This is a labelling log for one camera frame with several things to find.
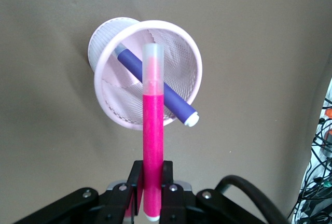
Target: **beige wall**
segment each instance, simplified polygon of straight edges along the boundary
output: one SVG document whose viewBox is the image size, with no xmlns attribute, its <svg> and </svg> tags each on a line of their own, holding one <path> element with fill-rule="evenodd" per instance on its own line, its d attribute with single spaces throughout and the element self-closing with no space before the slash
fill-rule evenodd
<svg viewBox="0 0 332 224">
<path fill-rule="evenodd" d="M 102 112 L 87 62 L 92 32 L 119 16 L 175 23 L 200 48 L 201 119 L 165 128 L 175 179 L 197 192 L 237 174 L 287 214 L 331 78 L 331 2 L 0 0 L 0 223 L 83 186 L 102 193 L 142 158 L 141 132 Z"/>
</svg>

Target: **screw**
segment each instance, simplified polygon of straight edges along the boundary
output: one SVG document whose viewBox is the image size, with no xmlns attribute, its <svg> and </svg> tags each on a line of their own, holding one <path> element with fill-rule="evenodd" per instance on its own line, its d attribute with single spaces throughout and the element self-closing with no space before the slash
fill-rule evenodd
<svg viewBox="0 0 332 224">
<path fill-rule="evenodd" d="M 106 215 L 105 220 L 112 220 L 112 215 L 111 214 Z"/>
<path fill-rule="evenodd" d="M 175 184 L 172 184 L 170 186 L 170 190 L 173 191 L 173 192 L 176 191 L 177 190 L 177 186 Z"/>
<path fill-rule="evenodd" d="M 120 187 L 119 187 L 119 190 L 120 191 L 125 191 L 127 189 L 127 186 L 125 184 L 122 184 Z"/>
<path fill-rule="evenodd" d="M 90 190 L 88 189 L 86 192 L 83 193 L 82 196 L 83 196 L 84 198 L 88 198 L 88 197 L 90 197 L 90 196 L 91 196 L 91 192 L 90 192 Z"/>
<path fill-rule="evenodd" d="M 171 215 L 170 221 L 176 222 L 176 220 L 177 220 L 176 215 Z"/>
<path fill-rule="evenodd" d="M 202 196 L 203 196 L 205 199 L 210 199 L 210 198 L 212 198 L 211 193 L 208 192 L 208 191 L 204 191 L 204 192 L 202 193 Z"/>
</svg>

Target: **mesh pencil cup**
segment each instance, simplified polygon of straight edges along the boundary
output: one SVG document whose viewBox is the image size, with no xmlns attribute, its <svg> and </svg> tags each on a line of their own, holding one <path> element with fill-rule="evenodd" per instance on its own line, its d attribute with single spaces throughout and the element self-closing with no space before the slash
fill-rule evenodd
<svg viewBox="0 0 332 224">
<path fill-rule="evenodd" d="M 113 121 L 134 130 L 143 128 L 142 84 L 112 53 L 123 44 L 142 60 L 147 43 L 164 46 L 164 81 L 188 104 L 194 101 L 202 79 L 200 52 L 182 28 L 160 20 L 140 22 L 131 18 L 114 18 L 101 24 L 88 47 L 96 96 Z M 164 125 L 175 119 L 165 107 Z"/>
</svg>

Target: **black cable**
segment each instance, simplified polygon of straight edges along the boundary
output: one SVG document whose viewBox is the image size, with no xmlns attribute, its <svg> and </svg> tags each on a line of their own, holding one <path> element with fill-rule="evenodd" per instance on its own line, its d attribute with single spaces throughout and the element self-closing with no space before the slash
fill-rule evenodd
<svg viewBox="0 0 332 224">
<path fill-rule="evenodd" d="M 324 144 L 319 144 L 319 143 L 317 143 L 316 141 L 314 141 L 313 143 L 314 143 L 314 145 L 311 145 L 311 146 L 319 146 L 319 147 L 321 147 L 321 148 L 323 148 L 323 149 L 325 149 L 325 150 L 330 151 L 329 149 L 325 148 L 325 145 L 324 145 Z"/>
<path fill-rule="evenodd" d="M 297 200 L 296 203 L 295 203 L 295 205 L 294 205 L 294 207 L 292 208 L 292 210 L 290 211 L 289 215 L 287 216 L 287 220 L 290 218 L 290 216 L 292 215 L 292 213 L 295 212 L 295 208 L 296 208 L 297 204 L 299 204 L 299 203 L 300 203 L 300 201 Z"/>
<path fill-rule="evenodd" d="M 324 177 L 324 175 L 325 175 L 326 168 L 327 168 L 327 166 L 324 167 L 323 177 Z M 322 186 L 323 186 L 323 183 L 324 183 L 324 181 L 323 181 L 323 178 L 322 178 L 322 181 L 320 182 L 318 189 L 315 190 L 315 194 L 314 194 L 313 196 L 308 195 L 307 198 L 311 198 L 311 199 L 314 198 L 314 197 L 319 193 L 320 189 L 321 189 Z"/>
<path fill-rule="evenodd" d="M 320 192 L 321 187 L 322 187 L 321 185 L 315 185 L 313 188 L 307 190 L 305 192 L 306 193 L 305 195 L 303 194 L 303 196 L 300 196 L 298 199 L 299 200 L 310 200 L 310 199 L 314 198 Z"/>
<path fill-rule="evenodd" d="M 326 139 L 324 139 L 323 137 L 320 137 L 318 134 L 315 134 L 315 137 L 320 139 L 321 141 L 323 141 L 324 143 L 328 144 L 328 145 L 332 145 L 331 142 L 328 142 Z"/>
<path fill-rule="evenodd" d="M 332 120 L 331 118 L 325 119 L 324 122 L 321 124 L 321 125 L 322 125 L 322 126 L 321 126 L 321 129 L 322 129 L 322 130 L 325 129 L 326 127 L 323 127 L 324 124 L 325 124 L 326 122 L 331 121 L 331 120 Z"/>
<path fill-rule="evenodd" d="M 302 223 L 315 223 L 315 224 L 331 224 L 332 223 L 332 218 L 326 213 L 326 212 L 319 212 L 311 217 L 305 217 L 299 219 L 298 224 Z"/>
<path fill-rule="evenodd" d="M 310 178 L 310 176 L 319 168 L 321 166 L 321 164 L 318 164 L 314 169 L 312 169 L 312 163 L 311 163 L 311 161 L 310 161 L 310 163 L 309 163 L 309 168 L 307 169 L 307 171 L 306 171 L 306 174 L 305 174 L 305 176 L 304 176 L 304 186 L 303 186 L 303 188 L 301 188 L 300 190 L 301 190 L 301 192 L 300 192 L 300 194 L 299 194 L 299 199 L 302 199 L 302 198 L 304 198 L 304 197 L 308 197 L 308 194 L 310 194 L 310 192 L 311 191 L 314 191 L 315 190 L 315 187 L 316 186 L 314 186 L 314 187 L 312 187 L 312 188 L 310 188 L 309 190 L 307 190 L 307 188 L 311 185 L 311 184 L 315 184 L 316 182 L 315 181 L 312 181 L 312 182 L 310 182 L 310 183 L 308 183 L 308 180 L 309 180 L 309 178 Z"/>
<path fill-rule="evenodd" d="M 300 212 L 300 203 L 297 204 L 297 206 L 294 209 L 294 216 L 293 219 L 296 220 L 298 213 Z"/>
<path fill-rule="evenodd" d="M 332 188 L 330 189 L 330 191 L 328 193 L 326 193 L 326 195 L 329 195 L 329 196 L 328 197 L 319 197 L 319 198 L 304 197 L 304 198 L 301 198 L 301 200 L 305 200 L 305 201 L 320 201 L 320 200 L 332 199 Z"/>
<path fill-rule="evenodd" d="M 329 128 L 331 125 L 332 125 L 332 122 L 329 123 L 328 125 L 324 126 L 324 124 L 327 122 L 327 121 L 330 121 L 331 119 L 327 119 L 325 120 L 323 123 L 322 123 L 322 126 L 321 126 L 321 130 L 319 131 L 319 133 L 321 134 L 321 137 L 323 138 L 323 131 L 327 128 Z"/>
<path fill-rule="evenodd" d="M 332 172 L 332 170 L 329 169 L 329 168 L 323 163 L 323 161 L 319 158 L 319 156 L 316 154 L 316 152 L 314 151 L 313 148 L 311 148 L 311 151 L 312 151 L 312 153 L 315 155 L 315 157 L 317 158 L 318 162 L 319 162 L 324 168 L 326 168 L 328 171 Z"/>
<path fill-rule="evenodd" d="M 299 197 L 299 200 L 319 200 L 319 199 L 330 199 L 330 198 L 332 198 L 332 187 L 330 187 L 330 189 L 329 189 L 329 191 L 328 192 L 326 192 L 325 193 L 325 195 L 329 195 L 328 197 L 325 197 L 325 198 L 323 198 L 323 197 L 320 197 L 320 198 L 315 198 L 315 196 L 319 193 L 319 192 L 321 192 L 321 191 L 323 191 L 323 190 L 321 190 L 321 187 L 318 187 L 318 185 L 317 186 L 315 186 L 315 188 L 314 188 L 314 190 L 313 190 L 313 192 L 310 192 L 309 194 L 307 194 L 306 196 L 303 196 L 303 197 Z"/>
<path fill-rule="evenodd" d="M 325 98 L 325 101 L 332 104 L 332 101 L 330 101 L 328 98 Z"/>
<path fill-rule="evenodd" d="M 286 218 L 280 213 L 277 207 L 249 181 L 240 176 L 226 176 L 216 187 L 216 190 L 223 194 L 230 185 L 234 185 L 244 192 L 257 206 L 269 224 L 288 224 Z"/>
</svg>

